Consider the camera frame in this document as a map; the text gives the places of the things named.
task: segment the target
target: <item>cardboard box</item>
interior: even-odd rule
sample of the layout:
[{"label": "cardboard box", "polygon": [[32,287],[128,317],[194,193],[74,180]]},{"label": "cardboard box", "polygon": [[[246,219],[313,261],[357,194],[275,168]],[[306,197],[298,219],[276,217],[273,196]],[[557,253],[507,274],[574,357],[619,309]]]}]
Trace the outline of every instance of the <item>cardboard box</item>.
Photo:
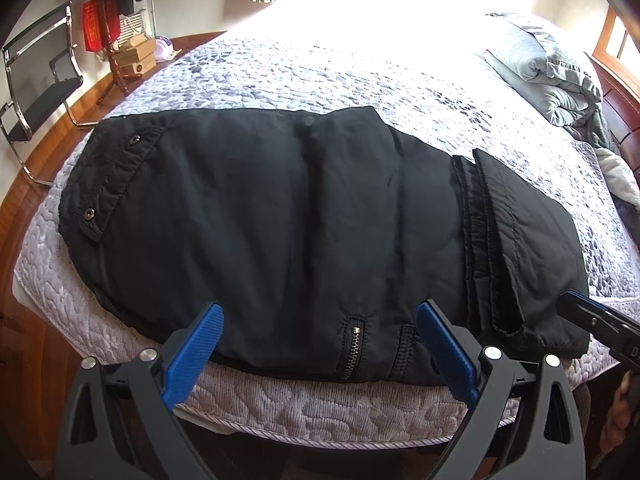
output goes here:
[{"label": "cardboard box", "polygon": [[139,62],[121,65],[120,71],[123,74],[146,74],[156,66],[156,56],[153,53],[141,59]]},{"label": "cardboard box", "polygon": [[116,54],[116,61],[120,66],[137,63],[156,51],[156,40],[146,40],[143,43],[130,48],[129,50],[121,50]]},{"label": "cardboard box", "polygon": [[120,45],[118,50],[129,50],[130,48],[136,48],[140,43],[145,43],[146,36],[144,34],[136,34],[132,36],[123,44]]}]

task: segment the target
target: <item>red bag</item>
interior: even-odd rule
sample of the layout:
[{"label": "red bag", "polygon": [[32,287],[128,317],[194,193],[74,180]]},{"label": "red bag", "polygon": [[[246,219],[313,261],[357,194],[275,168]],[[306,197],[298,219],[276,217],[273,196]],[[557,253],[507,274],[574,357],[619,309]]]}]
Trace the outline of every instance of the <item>red bag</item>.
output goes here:
[{"label": "red bag", "polygon": [[89,0],[82,4],[82,32],[84,33],[84,47],[88,52],[98,52],[105,46],[117,40],[120,35],[120,13],[116,0],[104,1],[104,12],[109,29],[109,41],[102,41],[100,36],[100,2]]}]

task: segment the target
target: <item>coat rack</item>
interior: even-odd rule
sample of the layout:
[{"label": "coat rack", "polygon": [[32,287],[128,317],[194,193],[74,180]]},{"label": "coat rack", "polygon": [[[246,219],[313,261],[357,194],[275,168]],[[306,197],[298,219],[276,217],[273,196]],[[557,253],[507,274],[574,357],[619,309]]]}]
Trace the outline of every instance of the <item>coat rack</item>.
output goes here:
[{"label": "coat rack", "polygon": [[127,87],[126,80],[136,80],[142,77],[141,74],[123,74],[120,71],[118,61],[116,60],[116,51],[113,49],[113,41],[111,41],[111,34],[109,32],[109,25],[107,20],[106,1],[98,1],[98,28],[100,31],[100,40],[102,46],[106,52],[107,59],[109,61],[109,67],[111,69],[111,75],[113,76],[111,82],[104,89],[104,92],[100,95],[97,103],[100,105],[104,101],[105,97],[109,94],[114,86],[118,86],[123,95],[129,95],[129,88]]}]

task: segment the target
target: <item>wooden headboard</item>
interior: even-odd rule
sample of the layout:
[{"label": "wooden headboard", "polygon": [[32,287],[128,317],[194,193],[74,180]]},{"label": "wooden headboard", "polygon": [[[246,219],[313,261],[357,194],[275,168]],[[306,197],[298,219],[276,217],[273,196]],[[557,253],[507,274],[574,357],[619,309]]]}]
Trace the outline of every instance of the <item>wooden headboard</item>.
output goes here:
[{"label": "wooden headboard", "polygon": [[604,94],[604,118],[620,155],[640,184],[640,100],[597,59],[591,58]]}]

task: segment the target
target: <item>hand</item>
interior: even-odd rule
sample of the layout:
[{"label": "hand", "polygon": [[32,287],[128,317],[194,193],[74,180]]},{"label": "hand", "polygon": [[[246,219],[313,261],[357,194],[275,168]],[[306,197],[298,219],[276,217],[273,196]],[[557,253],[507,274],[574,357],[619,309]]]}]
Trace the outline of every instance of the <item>hand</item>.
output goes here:
[{"label": "hand", "polygon": [[626,393],[629,391],[630,384],[631,372],[627,372],[613,396],[613,404],[607,413],[607,421],[600,435],[600,449],[604,453],[613,451],[625,440],[626,427],[631,421],[631,407],[626,402]]}]

